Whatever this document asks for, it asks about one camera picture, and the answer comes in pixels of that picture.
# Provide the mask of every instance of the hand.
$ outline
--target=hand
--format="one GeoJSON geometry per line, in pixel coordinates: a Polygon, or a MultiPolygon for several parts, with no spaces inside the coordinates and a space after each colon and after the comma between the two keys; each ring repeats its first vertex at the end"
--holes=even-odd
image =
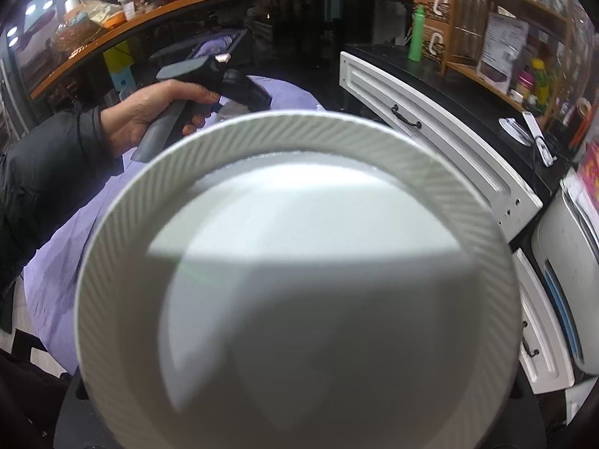
{"type": "MultiPolygon", "coordinates": [[[[199,84],[170,79],[140,89],[125,101],[103,110],[100,120],[113,157],[138,146],[150,123],[178,99],[211,104],[219,100],[219,95],[199,84]]],[[[204,126],[207,116],[194,116],[192,123],[183,128],[183,134],[204,126]]]]}

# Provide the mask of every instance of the green spray bottle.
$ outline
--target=green spray bottle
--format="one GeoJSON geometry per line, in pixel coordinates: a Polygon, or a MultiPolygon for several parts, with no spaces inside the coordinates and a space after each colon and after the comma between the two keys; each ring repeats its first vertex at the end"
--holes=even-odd
{"type": "Polygon", "coordinates": [[[424,6],[418,5],[412,18],[412,39],[408,59],[419,61],[422,55],[422,34],[424,33],[424,6]]]}

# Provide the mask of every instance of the black metal handle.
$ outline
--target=black metal handle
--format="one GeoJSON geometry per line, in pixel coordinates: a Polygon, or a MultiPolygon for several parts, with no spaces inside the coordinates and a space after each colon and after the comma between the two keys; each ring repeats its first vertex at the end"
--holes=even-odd
{"type": "MultiPolygon", "coordinates": [[[[524,330],[525,327],[528,327],[528,322],[522,321],[522,330],[524,330]]],[[[538,349],[535,349],[534,351],[530,350],[530,346],[528,345],[528,341],[526,341],[524,334],[522,334],[522,345],[524,346],[524,351],[526,351],[526,354],[528,354],[531,358],[534,358],[537,354],[540,354],[538,349]]]]}
{"type": "Polygon", "coordinates": [[[411,122],[407,121],[407,119],[405,119],[405,116],[403,116],[399,112],[399,106],[397,106],[397,104],[393,105],[393,107],[391,108],[391,112],[393,113],[393,115],[396,116],[396,118],[403,121],[406,125],[413,126],[414,128],[418,128],[418,129],[422,128],[422,123],[420,123],[420,121],[416,121],[415,123],[411,123],[411,122]]]}

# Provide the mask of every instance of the plate rim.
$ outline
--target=plate rim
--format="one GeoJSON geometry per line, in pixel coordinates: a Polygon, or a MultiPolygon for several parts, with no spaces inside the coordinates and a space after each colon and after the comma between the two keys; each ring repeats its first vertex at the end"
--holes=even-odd
{"type": "Polygon", "coordinates": [[[511,255],[480,193],[447,159],[413,139],[342,113],[284,110],[229,119],[176,143],[115,198],[85,253],[77,282],[77,358],[97,408],[128,449],[175,449],[146,417],[119,370],[116,264],[136,227],[170,195],[227,164],[265,153],[312,151],[358,160],[408,186],[480,268],[488,322],[471,383],[424,449],[474,448],[498,416],[515,376],[520,297],[511,255]]]}

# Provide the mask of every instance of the black sleeve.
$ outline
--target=black sleeve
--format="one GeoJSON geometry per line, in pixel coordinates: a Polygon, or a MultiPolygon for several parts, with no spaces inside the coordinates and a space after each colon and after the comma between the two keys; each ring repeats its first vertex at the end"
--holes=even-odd
{"type": "Polygon", "coordinates": [[[0,157],[0,291],[112,175],[96,108],[47,119],[0,157]]]}

